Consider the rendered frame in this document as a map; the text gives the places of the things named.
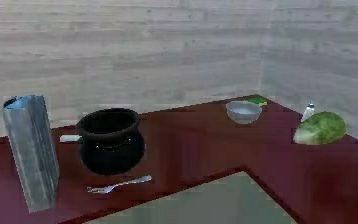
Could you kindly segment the dark red countertop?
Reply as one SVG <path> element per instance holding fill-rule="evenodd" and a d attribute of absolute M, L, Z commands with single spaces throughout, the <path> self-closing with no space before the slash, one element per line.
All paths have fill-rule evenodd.
<path fill-rule="evenodd" d="M 292 137 L 299 119 L 273 101 L 249 125 L 229 119 L 222 101 L 145 113 L 145 155 L 118 176 L 93 174 L 77 144 L 60 143 L 57 205 L 38 213 L 28 212 L 9 142 L 0 138 L 0 224 L 81 224 L 239 171 L 299 224 L 358 224 L 358 139 L 298 145 Z M 108 194 L 87 192 L 147 175 L 151 181 Z"/>

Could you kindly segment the grey bowl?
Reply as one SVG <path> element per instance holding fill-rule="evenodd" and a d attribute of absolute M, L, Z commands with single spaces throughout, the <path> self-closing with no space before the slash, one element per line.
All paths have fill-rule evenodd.
<path fill-rule="evenodd" d="M 259 118 L 262 107 L 249 101 L 230 101 L 226 104 L 226 112 L 234 122 L 250 124 Z"/>

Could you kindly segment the black pot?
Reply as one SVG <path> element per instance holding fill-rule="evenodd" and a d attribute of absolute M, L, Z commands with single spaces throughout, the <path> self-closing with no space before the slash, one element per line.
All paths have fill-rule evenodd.
<path fill-rule="evenodd" d="M 138 113 L 126 108 L 102 109 L 85 115 L 76 125 L 81 136 L 82 164 L 104 176 L 130 171 L 145 153 L 139 122 Z"/>

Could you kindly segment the green yellow sponge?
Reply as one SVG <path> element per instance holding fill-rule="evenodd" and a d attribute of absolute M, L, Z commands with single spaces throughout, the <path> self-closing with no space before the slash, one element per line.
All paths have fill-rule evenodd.
<path fill-rule="evenodd" d="M 248 99 L 248 102 L 257 104 L 259 106 L 266 106 L 267 105 L 267 100 L 261 96 L 256 96 L 256 97 L 252 97 L 250 99 Z"/>

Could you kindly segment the silver fork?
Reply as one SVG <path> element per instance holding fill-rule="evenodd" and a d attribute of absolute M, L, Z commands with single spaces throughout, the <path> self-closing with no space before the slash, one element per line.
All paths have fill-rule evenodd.
<path fill-rule="evenodd" d="M 143 176 L 134 180 L 129 180 L 129 181 L 125 181 L 122 183 L 117 183 L 114 185 L 110 185 L 110 186 L 106 186 L 106 187 L 87 187 L 87 192 L 88 193 L 93 193 L 93 194 L 108 194 L 110 193 L 113 189 L 123 186 L 123 185 L 129 185 L 129 184 L 138 184 L 138 183 L 144 183 L 144 182 L 148 182 L 152 180 L 152 176 L 151 175 L 147 175 L 147 176 Z"/>

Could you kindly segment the white flat object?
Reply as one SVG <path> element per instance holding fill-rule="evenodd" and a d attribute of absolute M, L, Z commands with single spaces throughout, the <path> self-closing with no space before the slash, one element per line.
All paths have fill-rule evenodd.
<path fill-rule="evenodd" d="M 77 142 L 81 139 L 80 135 L 62 135 L 59 138 L 61 143 L 68 143 L 68 142 Z"/>

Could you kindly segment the clear salt shaker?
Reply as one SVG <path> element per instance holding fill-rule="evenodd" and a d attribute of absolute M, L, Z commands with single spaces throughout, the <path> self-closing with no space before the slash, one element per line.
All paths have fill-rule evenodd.
<path fill-rule="evenodd" d="M 303 112 L 303 116 L 301 118 L 301 121 L 304 122 L 309 117 L 311 117 L 314 114 L 314 111 L 315 111 L 315 105 L 313 103 L 309 103 L 307 105 L 305 111 Z"/>

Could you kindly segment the green lettuce head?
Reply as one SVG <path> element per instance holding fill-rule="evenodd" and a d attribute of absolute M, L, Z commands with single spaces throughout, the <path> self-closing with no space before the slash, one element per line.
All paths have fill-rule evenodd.
<path fill-rule="evenodd" d="M 344 119 L 334 112 L 323 111 L 301 122 L 293 141 L 302 145 L 325 145 L 341 139 L 345 134 Z"/>

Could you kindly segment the grey paper bag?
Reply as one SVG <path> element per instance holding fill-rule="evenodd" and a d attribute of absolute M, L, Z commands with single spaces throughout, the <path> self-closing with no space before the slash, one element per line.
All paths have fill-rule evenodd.
<path fill-rule="evenodd" d="M 54 207 L 59 165 L 44 97 L 12 97 L 2 114 L 28 212 Z"/>

